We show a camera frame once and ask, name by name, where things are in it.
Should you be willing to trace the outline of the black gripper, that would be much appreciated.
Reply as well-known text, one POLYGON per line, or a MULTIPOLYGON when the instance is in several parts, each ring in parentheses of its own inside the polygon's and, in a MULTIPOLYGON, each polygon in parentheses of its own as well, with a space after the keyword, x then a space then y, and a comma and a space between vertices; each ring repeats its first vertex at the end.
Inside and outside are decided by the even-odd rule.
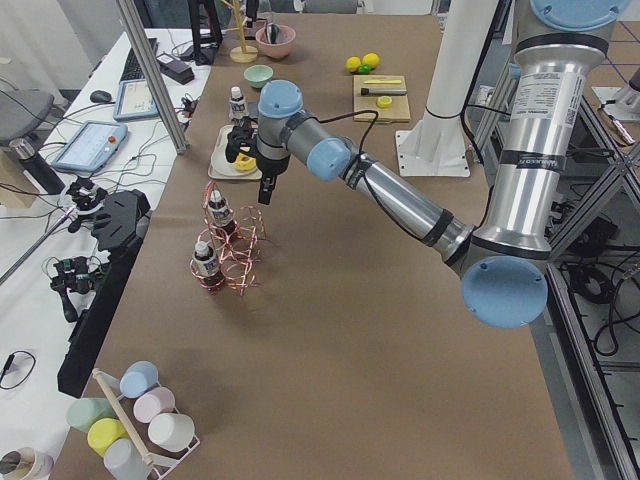
POLYGON ((235 163, 239 155, 255 159, 257 169, 262 173, 258 191, 258 203, 269 205, 277 183, 277 176, 283 174, 288 166, 290 156, 271 159, 258 150, 258 136, 250 118, 245 117, 232 127, 227 135, 225 158, 228 163, 235 163))

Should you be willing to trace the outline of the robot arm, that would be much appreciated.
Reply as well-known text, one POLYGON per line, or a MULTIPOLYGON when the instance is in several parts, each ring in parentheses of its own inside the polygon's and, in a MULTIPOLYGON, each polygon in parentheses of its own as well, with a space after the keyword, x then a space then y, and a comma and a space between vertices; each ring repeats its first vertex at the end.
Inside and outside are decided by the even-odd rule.
POLYGON ((437 250, 461 278, 467 309, 480 321, 514 328, 535 320, 547 302, 543 269, 551 248, 544 230, 565 166, 589 72, 606 56, 623 1, 523 1, 513 57, 521 76, 485 217, 459 221, 345 137, 329 133, 287 80, 269 82, 258 125, 235 128, 225 156, 255 158, 258 200, 268 203, 291 158, 316 177, 341 178, 374 201, 406 233, 437 250))

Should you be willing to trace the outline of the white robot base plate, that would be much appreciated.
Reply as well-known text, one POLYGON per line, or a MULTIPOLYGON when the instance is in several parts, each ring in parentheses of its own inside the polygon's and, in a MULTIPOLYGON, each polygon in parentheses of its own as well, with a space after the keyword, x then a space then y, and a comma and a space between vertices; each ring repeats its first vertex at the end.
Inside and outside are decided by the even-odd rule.
POLYGON ((470 175, 463 109, 498 11, 497 1, 455 0, 450 3, 424 116, 412 130, 396 133, 401 175, 470 175))

